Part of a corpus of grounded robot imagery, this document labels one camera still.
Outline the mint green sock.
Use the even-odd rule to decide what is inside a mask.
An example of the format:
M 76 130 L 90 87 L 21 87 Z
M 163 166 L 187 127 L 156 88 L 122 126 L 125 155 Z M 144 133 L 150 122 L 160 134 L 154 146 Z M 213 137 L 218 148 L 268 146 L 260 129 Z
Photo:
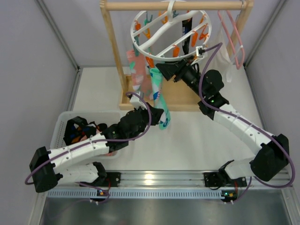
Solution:
M 159 69 L 155 67 L 150 68 L 149 72 L 151 76 L 154 107 L 164 110 L 164 113 L 159 120 L 159 128 L 161 130 L 164 130 L 170 124 L 171 116 L 162 93 L 163 75 L 161 74 Z

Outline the white round clip hanger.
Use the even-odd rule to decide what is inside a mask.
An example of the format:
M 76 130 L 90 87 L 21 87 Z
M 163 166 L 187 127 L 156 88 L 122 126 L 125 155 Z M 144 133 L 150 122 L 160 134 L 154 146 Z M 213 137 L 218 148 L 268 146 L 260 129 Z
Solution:
M 175 1 L 168 0 L 168 9 L 140 11 L 132 21 L 130 37 L 133 49 L 148 62 L 172 62 L 196 58 L 197 46 L 208 46 L 212 24 L 204 10 L 175 10 Z

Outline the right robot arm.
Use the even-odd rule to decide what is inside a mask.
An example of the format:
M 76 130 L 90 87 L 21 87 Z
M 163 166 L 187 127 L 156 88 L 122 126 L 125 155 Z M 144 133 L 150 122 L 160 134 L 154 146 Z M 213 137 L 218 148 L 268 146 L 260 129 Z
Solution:
M 219 92 L 224 87 L 219 71 L 210 69 L 200 73 L 199 67 L 187 59 L 158 63 L 156 67 L 166 80 L 182 80 L 193 92 L 202 94 L 203 99 L 198 102 L 200 111 L 227 128 L 254 154 L 250 158 L 226 162 L 219 169 L 220 177 L 231 180 L 255 177 L 269 186 L 268 182 L 289 164 L 288 138 L 283 134 L 275 136 L 266 132 L 240 115 Z

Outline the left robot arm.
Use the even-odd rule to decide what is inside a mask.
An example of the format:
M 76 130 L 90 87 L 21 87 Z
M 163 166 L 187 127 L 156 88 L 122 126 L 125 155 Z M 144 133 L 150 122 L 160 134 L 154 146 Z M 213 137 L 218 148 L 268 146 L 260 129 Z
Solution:
M 157 125 L 163 113 L 163 109 L 151 105 L 139 107 L 84 141 L 60 149 L 37 149 L 29 164 L 32 182 L 26 181 L 26 185 L 33 185 L 37 193 L 75 182 L 88 187 L 101 186 L 106 179 L 103 165 L 100 162 L 81 165 L 80 162 L 127 147 L 130 141 L 145 135 L 150 126 Z

